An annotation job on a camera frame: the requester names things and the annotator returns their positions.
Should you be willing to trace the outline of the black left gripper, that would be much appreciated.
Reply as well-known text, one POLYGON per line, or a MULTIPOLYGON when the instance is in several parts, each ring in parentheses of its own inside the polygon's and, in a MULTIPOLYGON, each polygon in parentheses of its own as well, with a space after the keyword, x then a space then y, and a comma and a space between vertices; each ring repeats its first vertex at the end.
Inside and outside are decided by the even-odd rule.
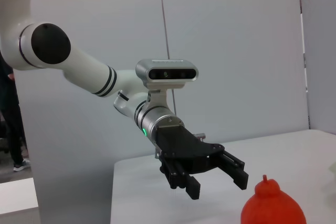
POLYGON ((207 172, 216 167, 229 175, 241 190, 247 188, 248 174, 245 163, 227 151, 220 144, 200 141, 183 126, 160 127, 155 136, 161 150, 160 171, 165 175, 170 188, 185 189, 192 200, 200 197, 200 183, 190 174, 207 172))

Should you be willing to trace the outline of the red-orange knobbed orange fruit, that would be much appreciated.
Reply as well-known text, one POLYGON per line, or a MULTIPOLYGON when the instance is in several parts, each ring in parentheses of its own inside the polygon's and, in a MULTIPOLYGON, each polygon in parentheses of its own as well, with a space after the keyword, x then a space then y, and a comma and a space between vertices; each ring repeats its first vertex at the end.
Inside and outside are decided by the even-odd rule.
POLYGON ((283 192, 274 179, 263 175, 246 201, 240 224, 307 224, 299 204, 283 192))

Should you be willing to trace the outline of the person in dark clothes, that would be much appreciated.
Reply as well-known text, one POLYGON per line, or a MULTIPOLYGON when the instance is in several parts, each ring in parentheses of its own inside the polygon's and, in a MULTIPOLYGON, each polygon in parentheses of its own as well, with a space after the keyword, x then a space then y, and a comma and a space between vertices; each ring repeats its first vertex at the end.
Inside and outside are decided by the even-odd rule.
POLYGON ((6 122, 9 152, 14 172, 30 167, 30 160, 22 156, 21 146, 27 147, 13 69, 0 53, 0 113, 6 122))

